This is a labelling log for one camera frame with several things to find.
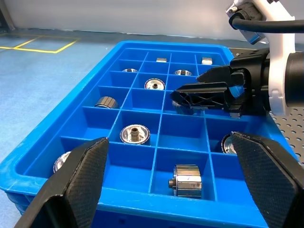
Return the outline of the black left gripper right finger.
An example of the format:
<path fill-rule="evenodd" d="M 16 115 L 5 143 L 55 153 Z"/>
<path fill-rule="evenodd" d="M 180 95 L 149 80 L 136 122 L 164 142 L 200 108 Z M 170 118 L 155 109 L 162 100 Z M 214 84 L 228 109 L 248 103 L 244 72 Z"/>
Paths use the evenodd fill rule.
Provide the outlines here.
<path fill-rule="evenodd" d="M 277 141 L 231 132 L 246 185 L 269 228 L 304 228 L 304 168 Z"/>

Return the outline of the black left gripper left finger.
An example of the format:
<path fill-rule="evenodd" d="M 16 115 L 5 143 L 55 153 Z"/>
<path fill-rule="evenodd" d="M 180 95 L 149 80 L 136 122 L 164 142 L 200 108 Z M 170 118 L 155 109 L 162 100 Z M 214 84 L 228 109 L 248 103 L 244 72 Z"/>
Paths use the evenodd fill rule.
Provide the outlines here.
<path fill-rule="evenodd" d="M 73 149 L 14 228 L 90 228 L 102 191 L 108 149 L 106 137 Z"/>

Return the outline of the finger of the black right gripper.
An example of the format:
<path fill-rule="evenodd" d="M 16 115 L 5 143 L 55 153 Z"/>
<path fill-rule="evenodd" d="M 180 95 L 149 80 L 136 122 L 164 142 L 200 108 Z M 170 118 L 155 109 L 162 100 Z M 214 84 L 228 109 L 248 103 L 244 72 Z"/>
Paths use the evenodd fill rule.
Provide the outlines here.
<path fill-rule="evenodd" d="M 245 83 L 243 70 L 235 70 L 230 66 L 213 67 L 197 77 L 202 83 L 226 83 L 228 86 L 242 86 Z"/>
<path fill-rule="evenodd" d="M 234 97 L 225 82 L 185 84 L 170 94 L 172 101 L 186 110 L 223 110 L 233 118 L 245 114 L 247 95 Z"/>

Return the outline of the metal nut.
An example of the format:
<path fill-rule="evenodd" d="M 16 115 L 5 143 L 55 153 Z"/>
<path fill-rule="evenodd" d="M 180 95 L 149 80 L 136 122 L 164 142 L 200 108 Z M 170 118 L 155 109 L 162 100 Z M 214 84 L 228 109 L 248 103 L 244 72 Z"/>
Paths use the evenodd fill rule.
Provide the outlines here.
<path fill-rule="evenodd" d="M 116 109 L 118 108 L 118 102 L 109 96 L 101 97 L 98 102 L 95 104 L 95 107 L 108 108 L 108 109 Z"/>

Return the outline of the blue compartment tray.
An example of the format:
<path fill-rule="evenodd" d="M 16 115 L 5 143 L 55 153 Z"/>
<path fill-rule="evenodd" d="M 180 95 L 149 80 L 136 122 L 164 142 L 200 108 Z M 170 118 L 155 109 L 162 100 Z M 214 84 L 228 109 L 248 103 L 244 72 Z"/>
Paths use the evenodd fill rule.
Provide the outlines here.
<path fill-rule="evenodd" d="M 156 62 L 158 57 L 166 63 Z M 238 158 L 224 154 L 222 138 L 231 131 L 261 135 L 281 143 L 296 157 L 271 116 L 244 115 L 233 119 L 221 110 L 192 116 L 176 113 L 170 93 L 213 66 L 233 58 L 218 45 L 120 42 L 0 163 L 0 189 L 25 212 L 62 154 L 99 137 L 110 141 L 102 195 L 94 228 L 267 228 L 247 189 Z M 137 73 L 123 72 L 127 68 Z M 175 75 L 185 69 L 192 76 Z M 150 78 L 165 90 L 145 89 Z M 103 96 L 118 108 L 95 107 Z M 147 144 L 128 144 L 121 130 L 146 126 Z M 201 198 L 173 195 L 168 180 L 176 164 L 197 165 L 202 178 Z"/>

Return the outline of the perforated metal tray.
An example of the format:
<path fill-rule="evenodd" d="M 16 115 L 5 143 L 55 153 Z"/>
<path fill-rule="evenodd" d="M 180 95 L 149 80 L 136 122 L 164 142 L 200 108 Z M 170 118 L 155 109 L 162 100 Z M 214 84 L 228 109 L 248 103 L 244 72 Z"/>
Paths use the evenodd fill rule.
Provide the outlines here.
<path fill-rule="evenodd" d="M 304 107 L 292 107 L 286 116 L 269 114 L 304 168 Z"/>

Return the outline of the yellow tape square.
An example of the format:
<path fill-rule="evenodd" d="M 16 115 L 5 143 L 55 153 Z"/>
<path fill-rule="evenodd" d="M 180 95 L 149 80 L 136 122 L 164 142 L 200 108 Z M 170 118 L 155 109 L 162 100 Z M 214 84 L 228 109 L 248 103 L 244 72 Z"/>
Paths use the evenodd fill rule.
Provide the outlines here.
<path fill-rule="evenodd" d="M 37 35 L 37 34 L 0 34 L 0 50 L 57 54 L 78 42 L 80 38 Z"/>

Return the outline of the grey backdrop frame post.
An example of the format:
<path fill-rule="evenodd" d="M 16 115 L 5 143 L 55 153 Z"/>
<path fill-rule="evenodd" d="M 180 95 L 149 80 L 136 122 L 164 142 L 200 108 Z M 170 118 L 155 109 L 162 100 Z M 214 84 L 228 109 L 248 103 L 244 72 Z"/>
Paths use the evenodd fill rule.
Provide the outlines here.
<path fill-rule="evenodd" d="M 0 31 L 13 30 L 15 30 L 15 26 L 5 4 L 5 0 L 0 0 Z"/>

